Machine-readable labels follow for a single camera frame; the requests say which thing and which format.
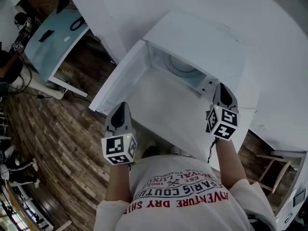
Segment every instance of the table leg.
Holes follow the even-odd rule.
[[[11,140],[11,137],[6,137],[6,136],[0,136],[0,140]]]
[[[65,228],[67,228],[70,224],[72,224],[71,220],[67,221],[65,224],[63,224],[61,227],[59,227],[56,231],[62,231]]]
[[[20,76],[22,76],[22,78],[18,77],[11,84],[12,87],[20,89],[22,85],[24,85],[22,87],[23,90],[29,84],[29,87],[46,93],[47,94],[46,96],[52,96],[56,99],[62,99],[64,96],[64,92],[61,92],[60,90],[54,90],[46,86],[46,83],[40,78],[39,74],[33,71],[32,69],[28,69],[25,65],[23,66]]]
[[[49,77],[49,80],[52,81],[53,83],[58,84],[58,85],[61,86],[61,87],[64,87],[64,88],[66,88],[66,89],[68,89],[68,90],[71,90],[72,92],[75,92],[75,93],[77,93],[77,94],[79,94],[79,95],[81,95],[81,96],[83,96],[83,97],[87,97],[87,95],[88,95],[87,93],[85,93],[85,92],[83,92],[83,91],[77,89],[76,87],[73,87],[73,86],[67,84],[66,82],[64,82],[63,80],[60,80],[60,79],[56,78],[55,76],[50,76],[50,77]]]

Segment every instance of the wooden floor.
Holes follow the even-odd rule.
[[[86,45],[85,40],[76,45],[57,75],[78,84],[92,100],[114,67],[101,51]],[[42,187],[27,190],[56,228],[70,219],[73,224],[67,230],[92,230],[96,206],[105,197],[110,172],[100,142],[105,119],[88,106],[89,102],[74,98],[71,92],[62,100],[41,100],[22,93],[11,96],[5,104],[20,156],[38,159],[36,175],[42,179]],[[138,141],[146,133],[138,132]],[[254,155],[269,152],[251,134],[246,137],[240,157],[249,177],[257,179],[266,166]]]
[[[247,178],[254,181],[257,181],[260,178],[269,165],[270,160],[256,157],[256,155],[271,156],[271,151],[273,151],[273,149],[264,141],[260,140],[254,133],[250,131],[247,133],[238,153]],[[274,212],[278,209],[280,203],[287,194],[294,177],[295,173],[291,167],[289,167],[280,181],[275,193],[267,195],[267,199]]]

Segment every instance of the white countertop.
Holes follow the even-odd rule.
[[[235,94],[240,107],[257,106],[258,91],[242,78]],[[191,89],[154,67],[147,70],[126,100],[134,120],[171,144],[202,161],[207,161],[214,137],[206,133],[206,111],[212,101],[199,98]],[[239,127],[232,136],[238,152],[253,119],[255,109],[240,110]],[[219,170],[213,148],[211,167]]]

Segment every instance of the white desk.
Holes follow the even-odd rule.
[[[73,22],[80,17],[81,14],[78,10],[64,9],[59,14],[53,11],[28,42],[25,54],[42,80],[52,81],[59,86],[87,97],[88,94],[85,92],[54,76],[69,52],[89,30],[86,24],[82,24],[81,27],[74,31],[70,29]],[[39,42],[40,38],[48,30],[54,32],[46,40]]]
[[[258,91],[244,79],[236,93],[241,107],[256,107]],[[151,67],[140,78],[126,101],[132,118],[171,144],[207,161],[214,137],[205,132],[210,100],[199,98],[188,87]],[[255,109],[240,109],[239,128],[232,140],[238,152],[253,119]],[[219,170],[213,148],[211,167]]]
[[[300,193],[305,188],[308,188],[308,152],[288,152],[288,151],[274,151],[272,152],[275,156],[282,156],[287,158],[301,158],[301,162],[296,173],[296,176],[292,182],[292,185],[280,204],[278,210],[275,213],[277,221],[277,230],[283,231],[291,224],[295,216],[298,214],[303,202],[293,207],[293,200],[289,202],[289,196],[292,191],[296,189],[296,194]],[[292,217],[285,223],[288,215],[292,213]]]

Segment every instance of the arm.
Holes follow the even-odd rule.
[[[122,200],[124,202],[131,203],[128,164],[111,166],[110,179],[105,200]]]
[[[221,183],[231,188],[241,179],[246,179],[244,167],[238,157],[232,141],[219,140],[216,143]]]

